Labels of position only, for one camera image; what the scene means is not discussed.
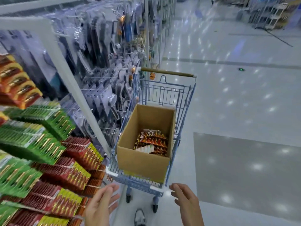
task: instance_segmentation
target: open cardboard box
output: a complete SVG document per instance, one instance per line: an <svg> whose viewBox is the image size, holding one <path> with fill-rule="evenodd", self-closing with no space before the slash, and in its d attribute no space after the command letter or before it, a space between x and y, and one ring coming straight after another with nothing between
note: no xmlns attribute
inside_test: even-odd
<svg viewBox="0 0 301 226"><path fill-rule="evenodd" d="M135 151L143 129L160 130L168 137L167 157ZM175 110L158 106L136 105L117 144L118 167L125 174L164 182L170 162L175 131Z"/></svg>

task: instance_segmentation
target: left hand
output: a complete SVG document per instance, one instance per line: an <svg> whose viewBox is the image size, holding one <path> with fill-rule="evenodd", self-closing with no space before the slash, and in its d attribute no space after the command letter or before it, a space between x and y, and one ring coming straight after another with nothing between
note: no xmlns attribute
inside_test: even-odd
<svg viewBox="0 0 301 226"><path fill-rule="evenodd" d="M85 226L110 226L110 213L118 206L118 202L112 203L120 198L120 194L112 194L118 189L119 185L110 184L97 191L85 210Z"/></svg>

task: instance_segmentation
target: right hand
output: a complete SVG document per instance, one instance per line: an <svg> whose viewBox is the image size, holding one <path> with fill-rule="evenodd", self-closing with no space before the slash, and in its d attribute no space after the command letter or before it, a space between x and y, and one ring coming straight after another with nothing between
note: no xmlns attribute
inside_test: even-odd
<svg viewBox="0 0 301 226"><path fill-rule="evenodd" d="M169 186L171 196L177 198L175 203L180 206L181 218L184 226L204 226L198 197L191 189L181 183L173 183Z"/></svg>

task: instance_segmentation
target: cart wheel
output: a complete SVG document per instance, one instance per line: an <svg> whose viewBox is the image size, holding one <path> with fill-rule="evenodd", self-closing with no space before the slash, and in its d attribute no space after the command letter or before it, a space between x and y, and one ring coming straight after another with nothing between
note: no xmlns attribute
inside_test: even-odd
<svg viewBox="0 0 301 226"><path fill-rule="evenodd" d="M126 203L130 203L130 201L131 201L131 195L127 195L126 196Z"/></svg>
<svg viewBox="0 0 301 226"><path fill-rule="evenodd" d="M153 212L156 213L158 209L158 205L153 205Z"/></svg>

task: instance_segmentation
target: hand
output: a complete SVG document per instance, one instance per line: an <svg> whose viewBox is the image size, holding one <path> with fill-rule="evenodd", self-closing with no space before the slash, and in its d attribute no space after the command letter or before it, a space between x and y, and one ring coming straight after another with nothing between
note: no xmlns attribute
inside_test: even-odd
<svg viewBox="0 0 301 226"><path fill-rule="evenodd" d="M117 202L112 203L120 198L119 194L112 194L118 189L119 185L110 184L97 191L85 210L85 226L110 226L110 213L118 206Z"/></svg>
<svg viewBox="0 0 301 226"><path fill-rule="evenodd" d="M171 196L176 197L175 203L180 206L181 218L184 226L204 226L198 197L191 189L181 183L173 183L169 186Z"/></svg>

